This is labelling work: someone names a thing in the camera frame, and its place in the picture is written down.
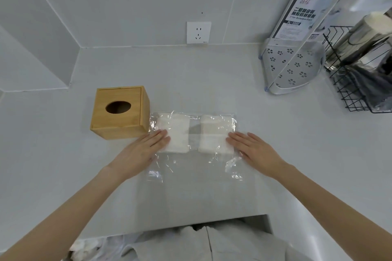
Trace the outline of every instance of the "hand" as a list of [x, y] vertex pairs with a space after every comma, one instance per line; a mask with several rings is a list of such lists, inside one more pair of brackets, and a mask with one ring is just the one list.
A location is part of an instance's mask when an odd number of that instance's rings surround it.
[[134, 177], [146, 169], [153, 161], [153, 155], [166, 146], [170, 137], [166, 130], [157, 130], [141, 136], [125, 147], [108, 165], [115, 170], [122, 181]]
[[240, 132], [230, 132], [226, 141], [240, 150], [245, 161], [263, 175], [277, 178], [282, 166], [287, 163], [275, 152], [275, 150], [257, 135]]

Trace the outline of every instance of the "electrical outlet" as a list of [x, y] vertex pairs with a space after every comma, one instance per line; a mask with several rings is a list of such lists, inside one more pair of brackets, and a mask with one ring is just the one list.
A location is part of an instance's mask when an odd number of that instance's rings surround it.
[[211, 22], [187, 22], [187, 44], [208, 44]]

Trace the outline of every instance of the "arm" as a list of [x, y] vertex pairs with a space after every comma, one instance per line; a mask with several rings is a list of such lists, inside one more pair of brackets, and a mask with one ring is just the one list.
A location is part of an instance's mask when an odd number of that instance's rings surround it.
[[253, 168], [289, 190], [354, 261], [391, 259], [391, 234], [286, 163], [260, 137], [229, 133], [227, 142]]
[[144, 170], [151, 157], [169, 143], [166, 134], [166, 130], [158, 130], [128, 145], [87, 185], [0, 256], [0, 261], [59, 261], [65, 257], [110, 194]]

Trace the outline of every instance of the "forearm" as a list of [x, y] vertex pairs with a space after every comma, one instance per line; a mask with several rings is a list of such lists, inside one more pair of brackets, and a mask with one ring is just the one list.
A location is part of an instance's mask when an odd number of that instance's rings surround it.
[[59, 261], [95, 212], [121, 184], [109, 168], [94, 179], [8, 249], [0, 261]]
[[287, 164], [276, 179], [354, 260], [390, 260], [392, 235]]

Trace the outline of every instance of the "person's left hand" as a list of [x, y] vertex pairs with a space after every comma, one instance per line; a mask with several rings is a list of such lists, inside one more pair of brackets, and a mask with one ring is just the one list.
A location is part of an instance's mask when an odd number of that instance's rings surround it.
[[166, 130], [157, 130], [141, 136], [125, 147], [108, 167], [115, 170], [122, 181], [134, 177], [146, 169], [153, 161], [153, 155], [169, 143], [170, 137], [166, 134]]

